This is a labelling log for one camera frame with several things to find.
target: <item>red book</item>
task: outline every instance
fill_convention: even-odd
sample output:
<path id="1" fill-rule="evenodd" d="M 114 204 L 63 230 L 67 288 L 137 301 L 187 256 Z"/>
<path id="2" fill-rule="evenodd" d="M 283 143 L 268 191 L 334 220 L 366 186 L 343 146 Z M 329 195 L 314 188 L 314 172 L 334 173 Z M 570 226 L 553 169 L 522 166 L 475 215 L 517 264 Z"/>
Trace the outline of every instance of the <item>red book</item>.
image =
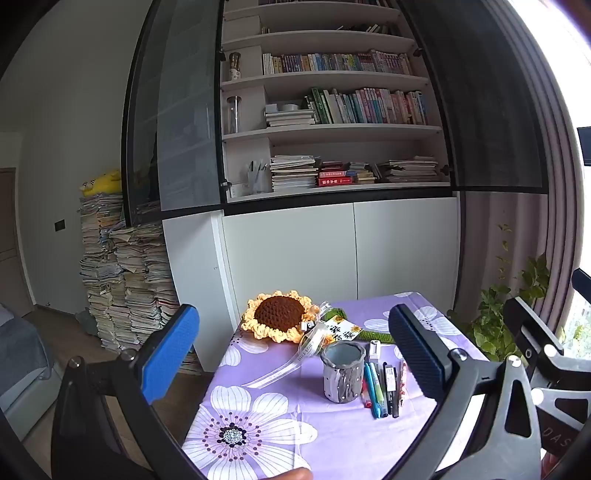
<path id="1" fill-rule="evenodd" d="M 344 170 L 335 170 L 335 171 L 321 171 L 318 174 L 318 178 L 326 179 L 328 177 L 344 177 L 347 172 Z"/>
<path id="2" fill-rule="evenodd" d="M 349 185 L 353 183 L 353 177 L 337 177 L 334 179 L 318 179 L 319 187 L 328 187 L 331 185 Z"/>

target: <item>yellow plush toy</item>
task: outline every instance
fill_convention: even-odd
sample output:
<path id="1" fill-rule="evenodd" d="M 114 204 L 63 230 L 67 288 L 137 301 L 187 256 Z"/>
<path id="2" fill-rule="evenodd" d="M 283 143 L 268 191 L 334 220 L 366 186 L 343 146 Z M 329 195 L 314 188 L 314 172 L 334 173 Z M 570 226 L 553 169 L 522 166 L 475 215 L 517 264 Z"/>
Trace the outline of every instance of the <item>yellow plush toy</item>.
<path id="1" fill-rule="evenodd" d="M 121 193 L 121 171 L 113 170 L 91 181 L 86 181 L 80 187 L 84 197 L 91 197 L 99 193 Z"/>

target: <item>bookshelf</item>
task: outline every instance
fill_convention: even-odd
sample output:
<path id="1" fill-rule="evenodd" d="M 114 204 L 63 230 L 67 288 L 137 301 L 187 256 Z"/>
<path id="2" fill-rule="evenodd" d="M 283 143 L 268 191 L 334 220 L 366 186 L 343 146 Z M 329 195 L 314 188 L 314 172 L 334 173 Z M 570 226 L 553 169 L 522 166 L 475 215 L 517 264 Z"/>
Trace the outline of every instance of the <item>bookshelf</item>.
<path id="1" fill-rule="evenodd" d="M 250 35 L 222 43 L 225 51 L 260 46 L 263 53 L 291 55 L 303 51 L 315 51 L 322 45 L 324 53 L 375 50 L 387 53 L 404 53 L 413 45 L 412 38 L 380 33 L 348 30 L 298 30 Z"/>
<path id="2" fill-rule="evenodd" d="M 422 140 L 441 132 L 433 125 L 333 124 L 286 125 L 224 135 L 224 142 L 268 138 L 271 144 L 317 144 L 390 140 Z"/>
<path id="3" fill-rule="evenodd" d="M 256 193 L 242 197 L 234 197 L 228 200 L 230 203 L 242 202 L 248 200 L 262 200 L 273 197 L 287 197 L 291 195 L 308 195 L 310 193 L 330 193 L 330 192 L 348 192 L 363 190 L 398 190 L 398 189 L 416 189 L 425 187 L 449 187 L 448 181 L 430 181 L 430 182 L 408 182 L 408 183 L 376 183 L 373 185 L 336 185 L 333 187 L 317 187 L 315 189 L 291 189 L 283 192 Z"/>
<path id="4" fill-rule="evenodd" d="M 343 24 L 354 23 L 396 23 L 399 16 L 400 11 L 395 8 L 348 2 L 293 2 L 236 9 L 228 2 L 223 19 L 229 22 L 259 17 L 271 31 L 291 31 L 309 28 L 335 30 Z"/>
<path id="5" fill-rule="evenodd" d="M 289 72 L 223 82 L 224 93 L 262 86 L 270 101 L 303 98 L 313 87 L 321 89 L 358 90 L 371 85 L 388 90 L 421 90 L 429 79 L 411 75 L 382 72 Z"/>
<path id="6" fill-rule="evenodd" d="M 353 184 L 293 188 L 251 194 L 246 170 L 254 161 L 269 163 L 276 155 L 314 155 L 325 161 L 381 163 L 415 155 L 435 157 L 438 169 L 447 165 L 447 148 L 437 102 L 427 69 L 408 24 L 399 10 L 353 2 L 299 1 L 257 5 L 258 0 L 229 0 L 223 14 L 222 49 L 241 55 L 241 78 L 231 80 L 229 66 L 222 64 L 220 104 L 240 96 L 241 128 L 228 133 L 222 125 L 225 179 L 228 202 L 270 199 L 289 195 L 343 191 L 413 189 L 449 186 L 449 178 L 438 181 Z M 388 25 L 386 33 L 344 30 L 360 24 Z M 262 34 L 262 27 L 270 33 Z M 263 55 L 275 57 L 300 54 L 367 53 L 406 54 L 412 74 L 354 70 L 321 70 L 264 74 Z M 265 104 L 302 104 L 312 88 L 352 94 L 356 90 L 385 89 L 390 92 L 420 91 L 426 105 L 428 125 L 405 123 L 335 123 L 267 127 Z"/>

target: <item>ribbon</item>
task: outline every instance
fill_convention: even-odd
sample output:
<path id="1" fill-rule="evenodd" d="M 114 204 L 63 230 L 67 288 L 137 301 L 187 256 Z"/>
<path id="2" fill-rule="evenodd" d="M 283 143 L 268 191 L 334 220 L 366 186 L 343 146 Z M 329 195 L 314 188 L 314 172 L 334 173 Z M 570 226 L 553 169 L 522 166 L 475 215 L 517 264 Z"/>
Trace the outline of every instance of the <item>ribbon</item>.
<path id="1" fill-rule="evenodd" d="M 302 338 L 296 354 L 286 363 L 274 369 L 272 372 L 263 375 L 252 382 L 244 384 L 243 387 L 264 388 L 276 382 L 280 378 L 295 372 L 301 367 L 304 358 L 315 356 L 322 348 L 322 343 L 328 335 L 329 330 L 323 322 L 317 322 L 314 328 Z"/>

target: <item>table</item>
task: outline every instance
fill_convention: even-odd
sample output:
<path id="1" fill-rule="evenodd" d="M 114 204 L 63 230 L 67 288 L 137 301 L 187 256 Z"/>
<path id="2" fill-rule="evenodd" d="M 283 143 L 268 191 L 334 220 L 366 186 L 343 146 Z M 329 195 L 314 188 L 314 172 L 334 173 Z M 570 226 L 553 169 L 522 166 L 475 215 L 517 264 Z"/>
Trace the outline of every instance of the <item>table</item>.
<path id="1" fill-rule="evenodd" d="M 485 359 L 418 293 L 333 306 L 360 327 L 387 332 L 388 313 L 400 303 L 436 331 L 448 348 L 458 346 L 473 358 Z M 315 480 L 378 480 L 400 459 L 435 407 L 411 372 L 408 399 L 397 419 L 375 420 L 361 399 L 332 403 L 324 396 L 319 356 L 305 359 L 300 369 L 264 388 L 243 386 L 289 361 L 296 350 L 293 343 L 256 340 L 240 329 L 233 336 L 183 444 L 210 480 L 267 478 L 299 466 L 310 468 Z M 380 363 L 397 366 L 401 358 L 395 345 L 382 346 Z M 440 467 L 458 460 L 481 405 L 482 398 L 474 397 Z"/>

